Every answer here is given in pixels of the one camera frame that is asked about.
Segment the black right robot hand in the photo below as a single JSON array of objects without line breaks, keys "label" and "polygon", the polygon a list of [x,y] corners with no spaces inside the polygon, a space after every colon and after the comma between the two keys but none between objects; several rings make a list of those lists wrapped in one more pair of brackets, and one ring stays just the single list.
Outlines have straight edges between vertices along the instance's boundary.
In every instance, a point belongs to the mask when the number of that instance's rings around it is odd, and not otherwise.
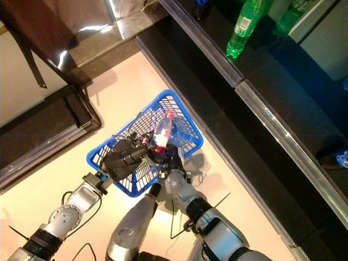
[{"label": "black right robot hand", "polygon": [[149,148],[148,157],[150,161],[155,163],[159,178],[166,179],[172,170],[178,170],[184,178],[186,177],[178,147],[174,144],[168,143],[163,153],[158,153],[153,148]]}]

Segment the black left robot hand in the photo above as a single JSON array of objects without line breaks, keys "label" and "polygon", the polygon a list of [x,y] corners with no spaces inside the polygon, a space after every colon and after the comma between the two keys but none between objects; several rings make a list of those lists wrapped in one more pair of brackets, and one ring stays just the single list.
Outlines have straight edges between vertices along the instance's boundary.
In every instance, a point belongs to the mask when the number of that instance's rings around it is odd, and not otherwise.
[{"label": "black left robot hand", "polygon": [[133,132],[118,141],[99,164],[99,169],[113,182],[125,179],[138,168],[143,157],[148,154],[148,144],[143,143],[136,135],[137,133]]}]

